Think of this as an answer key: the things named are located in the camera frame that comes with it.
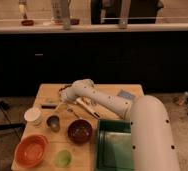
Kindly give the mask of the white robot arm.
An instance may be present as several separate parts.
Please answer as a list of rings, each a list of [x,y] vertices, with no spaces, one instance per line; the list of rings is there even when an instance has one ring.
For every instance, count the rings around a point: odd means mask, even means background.
[[[74,81],[60,92],[63,102],[89,98],[131,126],[135,171],[180,171],[168,112],[156,97],[128,100],[97,90],[91,79]]]

